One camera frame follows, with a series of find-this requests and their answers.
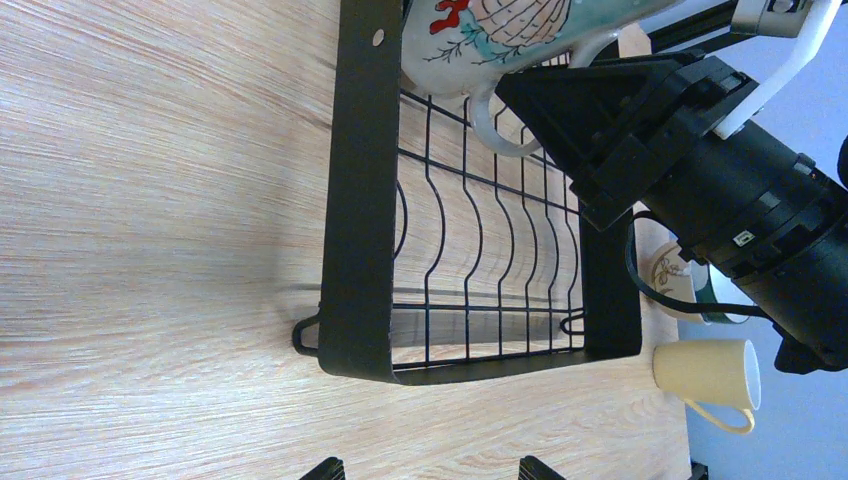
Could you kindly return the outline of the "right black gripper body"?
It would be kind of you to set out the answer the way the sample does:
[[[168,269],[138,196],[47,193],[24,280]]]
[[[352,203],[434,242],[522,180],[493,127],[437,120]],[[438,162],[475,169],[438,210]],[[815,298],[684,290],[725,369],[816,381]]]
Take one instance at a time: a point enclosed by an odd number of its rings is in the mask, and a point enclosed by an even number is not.
[[[495,93],[609,228],[743,99],[756,80],[698,50],[508,74]]]

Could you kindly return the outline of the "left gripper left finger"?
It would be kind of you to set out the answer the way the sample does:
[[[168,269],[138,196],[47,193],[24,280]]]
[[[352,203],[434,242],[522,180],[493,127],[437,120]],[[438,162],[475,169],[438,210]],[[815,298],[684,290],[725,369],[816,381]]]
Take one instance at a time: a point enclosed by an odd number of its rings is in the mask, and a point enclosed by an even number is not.
[[[300,480],[345,480],[344,462],[337,457],[328,457],[304,474]]]

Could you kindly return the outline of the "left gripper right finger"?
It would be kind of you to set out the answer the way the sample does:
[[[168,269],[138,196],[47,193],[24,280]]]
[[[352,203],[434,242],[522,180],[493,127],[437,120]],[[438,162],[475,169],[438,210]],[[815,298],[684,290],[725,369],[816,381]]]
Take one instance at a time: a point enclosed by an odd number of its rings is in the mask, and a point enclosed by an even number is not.
[[[535,456],[527,455],[519,461],[518,480],[566,480],[564,476]]]

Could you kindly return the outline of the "seashell pattern ceramic mug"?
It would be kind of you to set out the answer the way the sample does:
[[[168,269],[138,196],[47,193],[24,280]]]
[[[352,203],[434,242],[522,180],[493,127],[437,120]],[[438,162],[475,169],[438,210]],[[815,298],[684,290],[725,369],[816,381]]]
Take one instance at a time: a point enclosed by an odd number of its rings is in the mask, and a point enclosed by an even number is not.
[[[506,74],[564,53],[571,68],[589,66],[628,25],[672,6],[670,0],[413,1],[402,32],[401,68],[429,95],[469,99],[481,143],[507,157],[529,155],[538,141],[502,137],[489,104]]]

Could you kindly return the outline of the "yellow ceramic mug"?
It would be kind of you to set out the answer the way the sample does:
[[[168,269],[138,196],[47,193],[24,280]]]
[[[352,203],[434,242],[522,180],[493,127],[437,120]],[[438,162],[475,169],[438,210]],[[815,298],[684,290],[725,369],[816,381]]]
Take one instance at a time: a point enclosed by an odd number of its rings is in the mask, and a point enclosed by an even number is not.
[[[659,345],[653,350],[652,369],[657,388],[677,396],[716,427],[737,435],[754,430],[762,385],[759,359],[751,341],[701,339]],[[707,411],[705,403],[732,408],[745,423],[728,424]]]

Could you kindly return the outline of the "black wire dish rack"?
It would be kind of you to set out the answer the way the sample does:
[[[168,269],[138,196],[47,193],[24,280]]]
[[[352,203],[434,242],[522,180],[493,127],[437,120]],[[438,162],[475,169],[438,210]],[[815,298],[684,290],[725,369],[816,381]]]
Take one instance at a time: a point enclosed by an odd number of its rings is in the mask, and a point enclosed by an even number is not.
[[[341,5],[329,165],[321,299],[318,312],[292,332],[295,351],[317,359],[331,375],[406,386],[490,380],[616,360],[642,349],[639,293],[624,259],[635,250],[628,219],[598,232],[577,211],[564,210],[577,265],[571,287],[580,307],[547,307],[551,332],[582,321],[580,347],[549,346],[521,353],[396,363],[394,312],[422,314],[426,325],[451,313],[468,321],[477,306],[398,303],[394,263],[408,235],[409,214],[398,180],[401,154],[401,33],[405,1],[345,1]]]

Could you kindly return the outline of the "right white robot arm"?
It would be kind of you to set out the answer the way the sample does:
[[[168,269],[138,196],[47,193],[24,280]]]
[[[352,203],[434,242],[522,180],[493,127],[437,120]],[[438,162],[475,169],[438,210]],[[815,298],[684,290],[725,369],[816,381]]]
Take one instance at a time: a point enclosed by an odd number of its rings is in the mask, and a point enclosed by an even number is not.
[[[605,230],[636,203],[770,319],[779,371],[847,366],[847,191],[753,122],[719,121],[756,82],[699,51],[536,67],[495,92]]]

